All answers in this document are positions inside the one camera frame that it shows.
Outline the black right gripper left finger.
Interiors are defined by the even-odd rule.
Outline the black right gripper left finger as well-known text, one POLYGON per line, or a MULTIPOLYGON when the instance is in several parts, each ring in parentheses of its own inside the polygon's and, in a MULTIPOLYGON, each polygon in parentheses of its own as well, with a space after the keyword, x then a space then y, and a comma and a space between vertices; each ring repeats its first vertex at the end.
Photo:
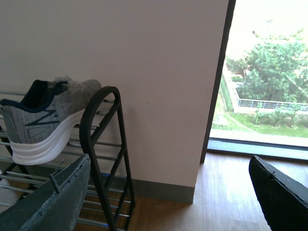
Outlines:
POLYGON ((90 157, 82 155, 0 215, 2 231, 72 231, 85 198, 90 157))

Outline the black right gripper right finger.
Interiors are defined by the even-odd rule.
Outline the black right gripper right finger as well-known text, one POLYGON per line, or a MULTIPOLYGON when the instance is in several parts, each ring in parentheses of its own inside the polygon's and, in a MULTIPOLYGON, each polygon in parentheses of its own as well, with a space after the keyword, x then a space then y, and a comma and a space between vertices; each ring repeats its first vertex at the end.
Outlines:
POLYGON ((258 156, 249 175, 265 220, 272 231, 308 229, 308 189, 258 156))

